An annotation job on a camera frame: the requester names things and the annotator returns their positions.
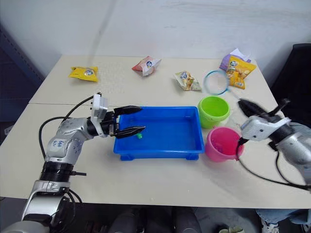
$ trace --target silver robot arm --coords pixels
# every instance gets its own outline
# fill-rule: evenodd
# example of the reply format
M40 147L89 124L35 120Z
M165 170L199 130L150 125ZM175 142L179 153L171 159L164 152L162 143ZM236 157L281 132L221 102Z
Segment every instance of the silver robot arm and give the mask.
M107 112L107 100L95 94L92 102L92 115L89 118L68 118L59 126L55 137L47 145L45 163L39 180L36 180L22 219L2 233L49 233L66 230L65 219L68 219L70 176L86 175L73 171L85 141L95 136L115 136L123 138L135 135L144 126L119 130L117 117L132 114L140 107L126 106Z
M249 117L241 126L242 137L252 141L270 138L274 150L282 152L287 162L300 172L306 185L311 187L311 137L295 132L289 125L289 118L276 115L287 103L288 100L283 100L275 110L267 113L253 102L240 100L240 108Z

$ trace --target green bucket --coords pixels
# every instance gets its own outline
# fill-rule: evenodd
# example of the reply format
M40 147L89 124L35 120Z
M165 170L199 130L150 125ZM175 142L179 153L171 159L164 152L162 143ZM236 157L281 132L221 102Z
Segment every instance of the green bucket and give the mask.
M217 96L208 96L198 104L202 128L212 129L230 114L229 104Z

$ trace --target blue plastic tray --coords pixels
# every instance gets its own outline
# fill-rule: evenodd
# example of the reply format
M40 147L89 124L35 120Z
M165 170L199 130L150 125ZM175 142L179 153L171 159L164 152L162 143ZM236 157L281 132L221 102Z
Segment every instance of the blue plastic tray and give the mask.
M134 114L120 116L120 129L146 126L136 135L116 139L113 151L121 160L145 158L185 158L197 160L204 143L196 107L143 107Z

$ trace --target chip bag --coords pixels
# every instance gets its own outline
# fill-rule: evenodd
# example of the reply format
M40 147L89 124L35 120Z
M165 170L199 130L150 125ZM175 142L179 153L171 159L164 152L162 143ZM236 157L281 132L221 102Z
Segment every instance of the chip bag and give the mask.
M86 81L98 82L97 79L97 67L71 67L72 72L69 77L82 79Z
M142 59L132 70L142 71L143 76L147 76L154 72L155 68L160 64L161 59L153 59L148 56Z
M188 71L181 71L179 73L174 74L177 79L180 87L184 91L200 91L202 90L199 82L191 76Z
M256 65L247 63L235 56L230 56L227 68L227 76L229 78L230 86L235 86L240 89L245 89L244 79L250 74Z

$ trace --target pink bucket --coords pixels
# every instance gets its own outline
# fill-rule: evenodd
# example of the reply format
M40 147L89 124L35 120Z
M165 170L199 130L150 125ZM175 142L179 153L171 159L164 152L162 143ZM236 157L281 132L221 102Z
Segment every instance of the pink bucket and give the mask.
M205 154L214 162L236 159L236 148L240 137L239 133L231 128L214 128L207 136ZM239 157L243 150L244 145L239 147Z

